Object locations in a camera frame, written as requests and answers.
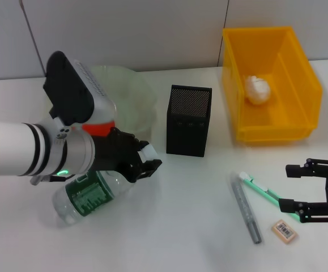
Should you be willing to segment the green glass fruit plate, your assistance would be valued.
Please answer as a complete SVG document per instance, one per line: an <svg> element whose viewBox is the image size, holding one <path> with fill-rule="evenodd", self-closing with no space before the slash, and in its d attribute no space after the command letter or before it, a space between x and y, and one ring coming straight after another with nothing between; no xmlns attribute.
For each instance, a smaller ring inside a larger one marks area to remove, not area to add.
<svg viewBox="0 0 328 272"><path fill-rule="evenodd" d="M116 105L115 127L151 140L156 121L157 94L139 72L122 66L92 66L91 71L108 97Z"/></svg>

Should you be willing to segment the orange knitted toy fruit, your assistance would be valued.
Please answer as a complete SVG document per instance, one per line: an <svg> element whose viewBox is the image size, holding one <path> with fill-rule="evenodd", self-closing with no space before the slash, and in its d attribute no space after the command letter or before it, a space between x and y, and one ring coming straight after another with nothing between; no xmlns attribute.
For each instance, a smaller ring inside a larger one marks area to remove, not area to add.
<svg viewBox="0 0 328 272"><path fill-rule="evenodd" d="M82 129L91 136L106 137L111 128L115 127L115 122L111 121L105 124L83 124Z"/></svg>

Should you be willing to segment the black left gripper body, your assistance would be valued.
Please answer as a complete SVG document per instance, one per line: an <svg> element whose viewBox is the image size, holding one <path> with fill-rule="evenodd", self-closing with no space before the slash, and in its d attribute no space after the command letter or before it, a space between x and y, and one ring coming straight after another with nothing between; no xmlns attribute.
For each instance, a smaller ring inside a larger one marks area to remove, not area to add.
<svg viewBox="0 0 328 272"><path fill-rule="evenodd" d="M112 128L106 137L93 136L95 157L92 171L115 171L132 182L135 167L142 161L138 152L129 150L129 138L135 136Z"/></svg>

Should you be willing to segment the white paper ball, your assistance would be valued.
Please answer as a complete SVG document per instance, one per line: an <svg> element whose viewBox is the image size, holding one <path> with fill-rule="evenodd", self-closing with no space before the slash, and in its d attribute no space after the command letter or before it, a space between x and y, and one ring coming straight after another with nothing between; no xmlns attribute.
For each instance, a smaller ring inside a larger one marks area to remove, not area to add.
<svg viewBox="0 0 328 272"><path fill-rule="evenodd" d="M254 75L245 80L245 96L254 105L262 105L270 99L271 88L267 81Z"/></svg>

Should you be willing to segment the beige eraser with barcode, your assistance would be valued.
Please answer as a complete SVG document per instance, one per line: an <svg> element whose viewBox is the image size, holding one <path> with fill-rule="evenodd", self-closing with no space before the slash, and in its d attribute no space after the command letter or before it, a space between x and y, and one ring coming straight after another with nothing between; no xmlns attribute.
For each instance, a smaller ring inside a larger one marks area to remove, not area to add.
<svg viewBox="0 0 328 272"><path fill-rule="evenodd" d="M285 244L289 244L297 238L297 233L283 220L277 221L271 229Z"/></svg>

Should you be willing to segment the clear water bottle green label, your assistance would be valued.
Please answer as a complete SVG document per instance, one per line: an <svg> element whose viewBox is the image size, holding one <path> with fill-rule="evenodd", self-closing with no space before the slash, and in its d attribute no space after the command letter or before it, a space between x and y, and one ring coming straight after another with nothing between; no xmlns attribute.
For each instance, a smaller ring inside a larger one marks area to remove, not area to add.
<svg viewBox="0 0 328 272"><path fill-rule="evenodd" d="M71 226L123 195L133 185L118 172L90 169L58 189L53 196L53 206L65 224Z"/></svg>

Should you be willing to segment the yellow plastic bin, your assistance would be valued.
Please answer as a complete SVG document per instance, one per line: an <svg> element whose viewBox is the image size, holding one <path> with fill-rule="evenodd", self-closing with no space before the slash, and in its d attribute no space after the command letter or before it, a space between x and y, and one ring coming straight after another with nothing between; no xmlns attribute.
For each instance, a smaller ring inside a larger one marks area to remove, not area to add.
<svg viewBox="0 0 328 272"><path fill-rule="evenodd" d="M322 87L291 27L223 29L222 82L236 141L286 143L317 128ZM269 100L254 105L249 78L265 80Z"/></svg>

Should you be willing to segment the grey pen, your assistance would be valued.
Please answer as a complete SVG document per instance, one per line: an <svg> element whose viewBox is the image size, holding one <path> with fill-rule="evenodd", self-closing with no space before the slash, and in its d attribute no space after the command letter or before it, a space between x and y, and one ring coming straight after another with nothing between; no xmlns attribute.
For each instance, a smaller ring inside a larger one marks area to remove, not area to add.
<svg viewBox="0 0 328 272"><path fill-rule="evenodd" d="M239 174L231 173L230 185L252 242L254 244L262 243L262 236L257 226L253 211L242 188L242 181Z"/></svg>

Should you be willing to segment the green utility knife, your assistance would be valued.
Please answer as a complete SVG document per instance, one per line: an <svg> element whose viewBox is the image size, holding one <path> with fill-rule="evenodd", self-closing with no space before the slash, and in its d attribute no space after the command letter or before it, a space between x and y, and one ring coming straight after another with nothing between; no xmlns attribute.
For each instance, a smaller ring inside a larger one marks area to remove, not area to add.
<svg viewBox="0 0 328 272"><path fill-rule="evenodd" d="M261 185L256 179L252 178L250 175L248 175L246 172L240 172L238 174L238 177L240 180L249 188L251 188L253 191L261 195L263 198L268 200L270 203L275 205L277 208L279 208L279 199L280 196L278 196L275 192L273 192L268 187Z"/></svg>

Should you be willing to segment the black mesh pen holder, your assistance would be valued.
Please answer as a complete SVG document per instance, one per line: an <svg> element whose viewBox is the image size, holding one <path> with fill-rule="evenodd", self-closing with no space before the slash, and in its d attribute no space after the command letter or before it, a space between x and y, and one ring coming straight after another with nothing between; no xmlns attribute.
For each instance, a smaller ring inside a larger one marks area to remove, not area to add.
<svg viewBox="0 0 328 272"><path fill-rule="evenodd" d="M212 89L173 85L167 109L166 153L204 157Z"/></svg>

